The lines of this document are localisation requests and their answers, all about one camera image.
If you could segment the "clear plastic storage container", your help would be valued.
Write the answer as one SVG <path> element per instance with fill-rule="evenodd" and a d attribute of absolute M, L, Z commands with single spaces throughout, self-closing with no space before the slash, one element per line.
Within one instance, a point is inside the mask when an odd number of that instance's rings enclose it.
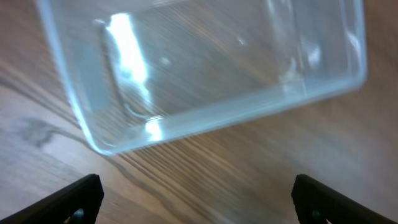
<path fill-rule="evenodd" d="M 278 113 L 366 80 L 362 1 L 36 5 L 73 112 L 100 154 Z"/>

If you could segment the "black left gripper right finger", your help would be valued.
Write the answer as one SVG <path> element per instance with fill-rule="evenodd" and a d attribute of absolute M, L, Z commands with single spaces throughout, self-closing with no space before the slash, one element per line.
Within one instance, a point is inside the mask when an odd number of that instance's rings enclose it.
<path fill-rule="evenodd" d="M 397 224 L 305 174 L 296 176 L 291 197 L 300 224 Z"/>

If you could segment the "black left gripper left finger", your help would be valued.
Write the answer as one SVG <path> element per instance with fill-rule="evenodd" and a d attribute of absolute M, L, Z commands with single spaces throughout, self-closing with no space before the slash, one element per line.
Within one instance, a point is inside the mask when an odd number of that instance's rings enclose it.
<path fill-rule="evenodd" d="M 95 223 L 104 198 L 99 175 L 89 174 L 1 220 L 14 223 Z"/>

